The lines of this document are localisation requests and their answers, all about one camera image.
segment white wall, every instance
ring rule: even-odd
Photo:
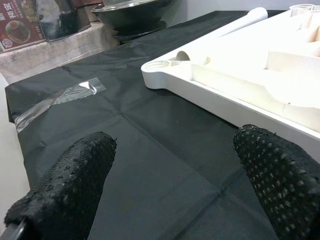
[[[296,4],[320,5],[320,0],[174,0],[163,19],[168,26],[185,22],[217,10],[287,10]]]

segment table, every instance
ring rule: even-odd
[[[277,239],[233,149],[236,128],[147,89],[140,70],[244,14],[215,11],[8,86],[11,120],[85,80],[106,87],[53,105],[18,134],[30,186],[69,145],[103,131],[117,138],[117,152],[89,240]]]

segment white plastic tray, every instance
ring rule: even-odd
[[[145,63],[145,85],[237,127],[266,128],[320,162],[319,26],[320,12],[290,10],[228,35],[218,29]]]

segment poster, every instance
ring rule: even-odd
[[[45,40],[36,0],[0,0],[0,47],[3,51]]]

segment food image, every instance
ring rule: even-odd
[[[37,23],[39,21],[37,16],[37,6],[35,5],[34,0],[22,0],[21,7],[25,17],[30,23]]]
[[[23,44],[31,36],[29,28],[21,21],[11,21],[5,26],[5,33],[10,40],[15,43]]]

